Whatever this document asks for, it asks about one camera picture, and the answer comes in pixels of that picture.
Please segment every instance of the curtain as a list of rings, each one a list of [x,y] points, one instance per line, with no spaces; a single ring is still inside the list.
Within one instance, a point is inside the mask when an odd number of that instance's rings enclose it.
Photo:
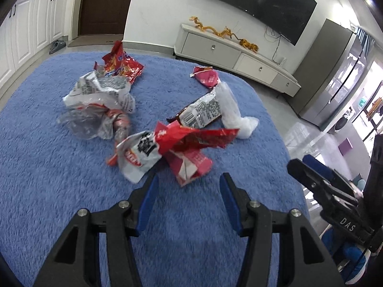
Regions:
[[[363,48],[364,55],[365,55],[365,57],[367,57],[367,55],[370,52],[371,47],[374,44],[375,40],[371,35],[369,35],[367,32],[365,32],[362,28],[358,28],[357,37],[358,37],[358,39],[361,43],[361,46]]]

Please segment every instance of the blue gripper pad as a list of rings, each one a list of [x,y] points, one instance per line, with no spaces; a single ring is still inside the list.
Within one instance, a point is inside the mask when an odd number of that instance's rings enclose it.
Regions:
[[[236,189],[236,187],[231,180],[230,175],[228,178],[225,174],[227,173],[222,174],[220,177],[221,196],[223,203],[225,204],[227,215],[229,216],[231,227],[238,235],[241,235],[243,229],[241,223],[241,210],[234,196],[234,193],[236,192],[234,189]]]
[[[321,162],[315,159],[315,157],[307,154],[303,157],[302,162],[305,163],[308,167],[315,170],[328,182],[333,181],[334,175],[332,174],[332,169],[328,168],[326,165],[323,165]]]
[[[135,228],[138,234],[141,234],[141,232],[144,231],[147,226],[157,194],[158,194],[158,176],[155,175],[150,183],[147,193],[145,194],[142,200],[141,206],[138,210],[137,226]]]

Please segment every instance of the blue fuzzy blanket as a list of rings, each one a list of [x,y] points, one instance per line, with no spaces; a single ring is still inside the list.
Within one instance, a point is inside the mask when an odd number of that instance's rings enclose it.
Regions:
[[[108,209],[140,187],[105,164],[113,142],[76,139],[56,119],[61,100],[104,53],[70,53],[43,62],[0,113],[0,251],[18,279],[32,286],[52,245],[82,207]],[[137,111],[133,132],[153,130],[208,90],[190,78],[195,64],[133,55],[145,65],[131,93]],[[242,116],[260,120],[252,136],[227,149],[205,149],[211,172],[180,188],[169,168],[159,173],[159,194],[147,229],[133,238],[144,287],[235,286],[246,239],[231,229],[219,193],[219,177],[229,172],[239,188],[268,208],[308,211],[301,186],[287,171],[287,150],[266,109],[245,81],[225,72],[220,78],[236,96]],[[221,127],[221,121],[210,128]],[[107,282],[105,238],[100,267]],[[278,239],[273,238],[269,285],[276,285]]]

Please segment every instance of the dragon figurine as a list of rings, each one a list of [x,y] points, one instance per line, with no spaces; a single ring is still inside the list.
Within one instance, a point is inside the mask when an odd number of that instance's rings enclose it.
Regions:
[[[228,36],[230,39],[232,39],[232,36],[235,36],[236,39],[239,41],[239,45],[250,50],[250,51],[253,51],[254,53],[257,53],[258,50],[259,50],[259,47],[256,45],[256,44],[253,44],[253,43],[250,43],[248,40],[246,39],[239,39],[235,33],[232,33],[231,32],[231,29],[228,28],[228,27],[225,27],[225,29],[222,31],[222,32],[218,32],[216,29],[214,29],[213,27],[211,26],[206,26],[204,27],[202,22],[200,22],[198,20],[198,17],[196,16],[192,16],[191,18],[189,18],[190,21],[193,21],[195,24],[196,24],[196,28],[200,29],[201,31],[205,32],[206,30],[211,30],[213,32],[213,34],[215,34],[216,36],[218,37],[221,37],[221,38],[225,38],[225,36]]]

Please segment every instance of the metal screw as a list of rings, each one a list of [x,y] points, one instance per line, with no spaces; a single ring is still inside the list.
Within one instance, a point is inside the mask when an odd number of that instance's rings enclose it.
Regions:
[[[118,206],[120,206],[121,208],[127,208],[129,207],[129,202],[127,200],[122,200],[118,203]]]
[[[300,215],[302,215],[301,211],[299,209],[292,209],[291,210],[291,214],[294,216],[294,217],[299,217]]]
[[[85,208],[81,208],[79,209],[79,211],[77,212],[77,214],[80,216],[80,217],[84,217],[86,216],[88,213],[88,211],[85,209]]]
[[[248,204],[250,205],[250,207],[253,207],[253,208],[257,208],[261,206],[261,203],[256,200],[251,200]]]

